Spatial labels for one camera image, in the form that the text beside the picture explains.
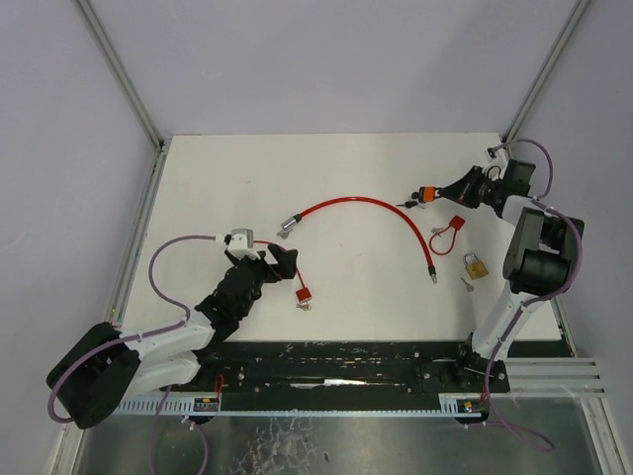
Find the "red padlock with thin cable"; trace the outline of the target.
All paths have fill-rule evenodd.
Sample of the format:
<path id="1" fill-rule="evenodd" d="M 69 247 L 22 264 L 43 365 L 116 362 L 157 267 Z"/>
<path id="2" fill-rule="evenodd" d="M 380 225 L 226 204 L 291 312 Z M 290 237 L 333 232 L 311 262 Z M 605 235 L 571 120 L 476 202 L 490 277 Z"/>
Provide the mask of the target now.
<path id="1" fill-rule="evenodd" d="M 455 215 L 443 228 L 432 229 L 428 242 L 430 251 L 438 256 L 450 254 L 455 247 L 457 235 L 465 224 L 466 220 L 463 217 Z"/>

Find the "thick red cable lock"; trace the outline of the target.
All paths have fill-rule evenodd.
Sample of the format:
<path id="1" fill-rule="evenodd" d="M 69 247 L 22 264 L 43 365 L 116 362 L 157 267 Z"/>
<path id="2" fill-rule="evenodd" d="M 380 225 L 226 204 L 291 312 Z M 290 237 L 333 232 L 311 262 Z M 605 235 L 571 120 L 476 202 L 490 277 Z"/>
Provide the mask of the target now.
<path id="1" fill-rule="evenodd" d="M 298 214 L 292 215 L 290 218 L 286 219 L 280 225 L 279 231 L 277 232 L 277 236 L 281 239 L 286 239 L 290 235 L 290 233 L 294 230 L 294 228 L 307 216 L 328 207 L 332 207 L 339 204 L 347 204 L 347 203 L 362 203 L 362 204 L 368 204 L 368 205 L 380 207 L 384 210 L 387 210 L 397 215 L 402 221 L 404 221 L 405 224 L 409 227 L 409 229 L 413 232 L 418 244 L 421 247 L 421 251 L 424 255 L 424 259 L 427 264 L 427 272 L 431 279 L 431 282 L 434 285 L 437 284 L 438 282 L 437 271 L 434 265 L 434 260 L 431 255 L 430 246 L 427 240 L 425 239 L 425 237 L 423 236 L 423 234 L 421 233 L 417 225 L 413 222 L 413 220 L 409 216 L 407 216 L 397 206 L 392 205 L 382 200 L 378 200 L 378 199 L 370 198 L 370 197 L 363 197 L 363 196 L 344 196 L 344 197 L 338 197 L 338 198 L 333 198 L 333 199 L 319 202 L 315 205 L 312 205 L 304 209 L 304 211 Z"/>

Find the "orange black padlock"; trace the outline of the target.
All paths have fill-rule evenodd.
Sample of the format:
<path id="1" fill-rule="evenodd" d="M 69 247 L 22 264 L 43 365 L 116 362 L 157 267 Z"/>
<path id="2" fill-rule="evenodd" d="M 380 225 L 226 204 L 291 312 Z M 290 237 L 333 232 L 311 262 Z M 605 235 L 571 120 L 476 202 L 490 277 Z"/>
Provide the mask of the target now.
<path id="1" fill-rule="evenodd" d="M 439 190 L 433 186 L 422 186 L 415 195 L 415 200 L 420 204 L 429 204 L 438 198 Z"/>

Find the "small red padlock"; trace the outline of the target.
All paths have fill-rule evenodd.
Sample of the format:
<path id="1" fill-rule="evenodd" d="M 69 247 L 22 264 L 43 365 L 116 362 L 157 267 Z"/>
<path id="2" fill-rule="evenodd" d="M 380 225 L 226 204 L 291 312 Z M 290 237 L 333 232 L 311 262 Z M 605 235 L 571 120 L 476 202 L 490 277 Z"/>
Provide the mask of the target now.
<path id="1" fill-rule="evenodd" d="M 272 242 L 270 240 L 265 240 L 265 239 L 256 239 L 254 241 L 255 244 L 259 244 L 259 245 L 270 245 L 270 244 L 275 244 L 275 242 Z M 297 299 L 297 304 L 298 303 L 311 303 L 312 299 L 313 299 L 313 295 L 311 290 L 309 289 L 309 287 L 307 286 L 303 274 L 299 268 L 299 264 L 297 264 L 297 269 L 296 269 L 296 277 L 299 281 L 299 285 L 300 287 L 298 288 L 298 290 L 296 291 L 296 299 Z"/>

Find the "brass padlock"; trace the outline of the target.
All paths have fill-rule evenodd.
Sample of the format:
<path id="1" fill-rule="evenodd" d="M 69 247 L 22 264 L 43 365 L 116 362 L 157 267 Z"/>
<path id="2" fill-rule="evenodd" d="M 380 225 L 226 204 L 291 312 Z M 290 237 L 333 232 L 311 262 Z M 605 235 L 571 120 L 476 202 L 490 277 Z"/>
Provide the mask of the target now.
<path id="1" fill-rule="evenodd" d="M 466 273 L 473 281 L 487 277 L 490 274 L 484 262 L 473 252 L 466 253 L 463 261 Z"/>

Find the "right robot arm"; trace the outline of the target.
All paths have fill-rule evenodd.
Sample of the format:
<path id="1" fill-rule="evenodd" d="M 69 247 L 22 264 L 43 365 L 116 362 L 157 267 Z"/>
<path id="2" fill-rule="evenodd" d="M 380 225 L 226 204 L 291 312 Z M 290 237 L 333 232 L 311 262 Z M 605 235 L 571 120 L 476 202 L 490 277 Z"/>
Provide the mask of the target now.
<path id="1" fill-rule="evenodd" d="M 534 170 L 533 164 L 512 159 L 501 178 L 491 179 L 474 166 L 435 192 L 469 209 L 487 205 L 514 225 L 502 265 L 504 287 L 484 323 L 461 345 L 456 358 L 461 370 L 492 374 L 532 314 L 566 292 L 580 270 L 584 222 L 529 195 Z"/>

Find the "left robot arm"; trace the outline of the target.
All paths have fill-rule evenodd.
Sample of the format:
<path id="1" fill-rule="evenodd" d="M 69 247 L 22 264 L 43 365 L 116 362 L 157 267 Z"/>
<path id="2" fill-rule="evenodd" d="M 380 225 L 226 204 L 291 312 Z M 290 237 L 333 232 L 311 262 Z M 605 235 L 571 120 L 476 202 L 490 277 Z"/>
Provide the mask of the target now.
<path id="1" fill-rule="evenodd" d="M 298 253 L 276 243 L 253 257 L 237 257 L 216 289 L 194 308 L 170 298 L 183 317 L 165 327 L 124 331 L 109 322 L 93 326 L 46 377 L 48 416 L 59 424 L 91 428 L 122 401 L 171 385 L 191 382 L 202 368 L 196 353 L 235 333 L 262 296 L 266 284 L 292 280 Z"/>

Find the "brass padlock key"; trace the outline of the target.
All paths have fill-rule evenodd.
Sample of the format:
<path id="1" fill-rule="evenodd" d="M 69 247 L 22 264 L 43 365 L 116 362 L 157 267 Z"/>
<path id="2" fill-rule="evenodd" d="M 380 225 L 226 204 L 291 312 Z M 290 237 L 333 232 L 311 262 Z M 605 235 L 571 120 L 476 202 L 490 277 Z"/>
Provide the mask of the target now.
<path id="1" fill-rule="evenodd" d="M 466 287 L 468 292 L 473 292 L 475 290 L 475 287 L 474 287 L 474 285 L 472 283 L 470 283 L 469 281 L 467 281 L 464 278 L 462 278 L 462 281 L 465 284 L 465 287 Z"/>

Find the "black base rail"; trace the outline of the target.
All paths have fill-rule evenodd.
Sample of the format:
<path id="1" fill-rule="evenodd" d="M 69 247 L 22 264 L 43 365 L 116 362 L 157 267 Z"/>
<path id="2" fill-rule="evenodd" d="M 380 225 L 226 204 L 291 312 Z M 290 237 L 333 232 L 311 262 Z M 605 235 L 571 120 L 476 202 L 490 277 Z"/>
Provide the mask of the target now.
<path id="1" fill-rule="evenodd" d="M 436 409 L 442 394 L 504 394 L 503 362 L 464 342 L 224 342 L 196 351 L 182 393 L 220 390 L 225 411 L 370 412 Z"/>

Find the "left aluminium frame post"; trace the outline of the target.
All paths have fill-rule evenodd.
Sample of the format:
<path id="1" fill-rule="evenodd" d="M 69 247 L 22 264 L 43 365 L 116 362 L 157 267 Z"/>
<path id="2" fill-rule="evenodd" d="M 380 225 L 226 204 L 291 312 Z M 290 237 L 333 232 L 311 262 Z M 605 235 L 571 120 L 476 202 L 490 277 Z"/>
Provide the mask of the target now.
<path id="1" fill-rule="evenodd" d="M 154 148 L 162 148 L 164 137 L 150 117 L 93 3 L 88 0 L 74 0 L 72 4 L 102 54 L 147 140 Z"/>

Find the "aluminium frame post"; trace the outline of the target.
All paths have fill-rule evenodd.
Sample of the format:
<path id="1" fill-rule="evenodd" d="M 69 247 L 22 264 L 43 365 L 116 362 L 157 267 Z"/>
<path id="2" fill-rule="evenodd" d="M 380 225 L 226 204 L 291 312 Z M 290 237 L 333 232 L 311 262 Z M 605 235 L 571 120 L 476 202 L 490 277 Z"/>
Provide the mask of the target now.
<path id="1" fill-rule="evenodd" d="M 102 54 L 147 140 L 154 148 L 162 148 L 164 137 L 150 117 L 93 3 L 88 0 L 74 0 L 72 4 Z"/>
<path id="2" fill-rule="evenodd" d="M 531 112 L 537 105 L 549 79 L 556 70 L 556 67 L 588 14 L 592 4 L 592 0 L 577 0 L 574 2 L 573 8 L 550 46 L 541 66 L 538 69 L 538 72 L 531 81 L 518 110 L 514 114 L 508 127 L 505 129 L 505 132 L 500 136 L 503 143 L 507 143 L 518 138 L 521 129 L 526 124 Z"/>

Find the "right aluminium frame post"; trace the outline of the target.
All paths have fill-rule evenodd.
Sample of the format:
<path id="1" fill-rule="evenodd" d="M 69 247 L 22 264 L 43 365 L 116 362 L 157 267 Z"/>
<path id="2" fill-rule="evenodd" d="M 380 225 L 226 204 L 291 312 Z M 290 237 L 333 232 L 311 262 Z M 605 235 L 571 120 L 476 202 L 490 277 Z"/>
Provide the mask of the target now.
<path id="1" fill-rule="evenodd" d="M 538 72 L 531 81 L 518 110 L 514 114 L 508 127 L 505 129 L 505 132 L 500 136 L 503 143 L 507 143 L 518 138 L 521 129 L 526 124 L 531 112 L 537 105 L 549 79 L 556 70 L 556 67 L 588 14 L 592 4 L 592 0 L 577 0 L 574 2 L 573 8 L 550 46 L 541 66 L 538 69 Z"/>

